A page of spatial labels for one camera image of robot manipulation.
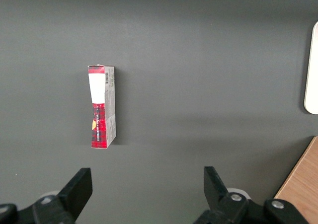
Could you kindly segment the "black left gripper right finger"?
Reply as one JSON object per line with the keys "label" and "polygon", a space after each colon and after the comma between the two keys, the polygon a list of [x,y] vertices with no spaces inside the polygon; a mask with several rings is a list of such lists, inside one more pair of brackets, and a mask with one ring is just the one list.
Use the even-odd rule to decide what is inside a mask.
{"label": "black left gripper right finger", "polygon": [[204,194],[209,205],[196,224],[262,224],[263,208],[238,192],[230,192],[212,166],[204,167]]}

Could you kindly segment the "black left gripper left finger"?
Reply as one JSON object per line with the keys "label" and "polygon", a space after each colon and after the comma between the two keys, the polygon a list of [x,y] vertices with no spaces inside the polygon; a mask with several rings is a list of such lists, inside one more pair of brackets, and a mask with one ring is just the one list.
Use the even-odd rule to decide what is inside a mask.
{"label": "black left gripper left finger", "polygon": [[81,168],[58,192],[18,212],[19,224],[74,224],[92,195],[90,168]]}

